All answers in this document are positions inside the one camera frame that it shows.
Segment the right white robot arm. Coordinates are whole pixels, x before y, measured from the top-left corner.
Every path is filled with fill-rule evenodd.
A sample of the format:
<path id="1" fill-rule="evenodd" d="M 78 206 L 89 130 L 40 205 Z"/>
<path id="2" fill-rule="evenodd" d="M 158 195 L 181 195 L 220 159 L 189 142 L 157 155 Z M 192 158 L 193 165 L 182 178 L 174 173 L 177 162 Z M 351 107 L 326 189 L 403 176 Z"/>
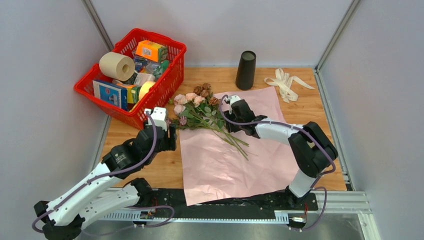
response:
<path id="1" fill-rule="evenodd" d="M 229 106 L 228 110 L 221 111 L 229 132 L 243 131 L 257 139 L 290 146 L 298 171 L 285 189 L 285 202 L 289 208 L 299 209 L 306 201 L 305 195 L 319 179 L 336 170 L 334 161 L 339 153 L 316 122 L 289 124 L 265 115 L 255 115 L 248 103 L 238 95 L 224 95 L 220 102 Z"/>

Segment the pink and purple wrapping paper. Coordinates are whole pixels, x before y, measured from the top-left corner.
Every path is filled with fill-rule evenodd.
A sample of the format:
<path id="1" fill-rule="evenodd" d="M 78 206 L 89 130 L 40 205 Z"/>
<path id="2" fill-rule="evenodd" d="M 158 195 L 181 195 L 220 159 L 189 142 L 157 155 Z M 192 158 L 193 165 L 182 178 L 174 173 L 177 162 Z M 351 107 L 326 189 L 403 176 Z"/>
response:
<path id="1" fill-rule="evenodd" d="M 235 133 L 247 157 L 210 129 L 179 131 L 183 190 L 188 206 L 282 190 L 298 165 L 291 148 L 269 139 Z"/>

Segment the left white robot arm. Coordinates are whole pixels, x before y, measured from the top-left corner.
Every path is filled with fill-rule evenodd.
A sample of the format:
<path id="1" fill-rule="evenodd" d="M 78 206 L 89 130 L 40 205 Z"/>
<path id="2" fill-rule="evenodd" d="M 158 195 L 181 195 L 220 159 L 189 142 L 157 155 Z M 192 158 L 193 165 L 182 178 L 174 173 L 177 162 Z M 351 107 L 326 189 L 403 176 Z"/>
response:
<path id="1" fill-rule="evenodd" d="M 98 198 L 109 187 L 149 165 L 160 152 L 176 150 L 174 124 L 144 123 L 135 138 L 113 147 L 74 187 L 52 201 L 34 205 L 31 227 L 48 240 L 73 240 L 98 219 L 122 208 L 153 210 L 153 190 L 144 178 L 135 178 L 115 193 Z"/>

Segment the cream ribbon with gold print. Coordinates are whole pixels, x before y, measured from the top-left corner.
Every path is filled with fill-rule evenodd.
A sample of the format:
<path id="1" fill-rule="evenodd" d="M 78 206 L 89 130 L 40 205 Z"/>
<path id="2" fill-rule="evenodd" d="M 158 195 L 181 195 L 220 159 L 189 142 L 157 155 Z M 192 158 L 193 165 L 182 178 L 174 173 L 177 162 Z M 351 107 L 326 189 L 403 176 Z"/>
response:
<path id="1" fill-rule="evenodd" d="M 278 87 L 279 95 L 285 103 L 296 102 L 299 98 L 299 95 L 291 89 L 293 83 L 297 83 L 310 90 L 315 89 L 298 76 L 284 72 L 282 68 L 275 70 L 275 77 L 265 77 L 263 81 L 269 86 Z"/>

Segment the purple flower bouquet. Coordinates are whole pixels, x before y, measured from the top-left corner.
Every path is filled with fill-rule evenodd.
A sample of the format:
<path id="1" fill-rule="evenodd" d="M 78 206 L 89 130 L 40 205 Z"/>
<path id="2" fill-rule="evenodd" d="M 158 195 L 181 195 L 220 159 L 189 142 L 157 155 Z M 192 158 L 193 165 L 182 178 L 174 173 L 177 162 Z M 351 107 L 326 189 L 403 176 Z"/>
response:
<path id="1" fill-rule="evenodd" d="M 214 96 L 209 83 L 196 86 L 191 92 L 178 94 L 168 103 L 174 105 L 175 118 L 170 123 L 180 130 L 208 129 L 222 141 L 233 146 L 242 157 L 247 160 L 248 153 L 243 146 L 248 147 L 245 141 L 230 134 L 226 129 L 223 115 L 219 111 L 220 100 Z"/>

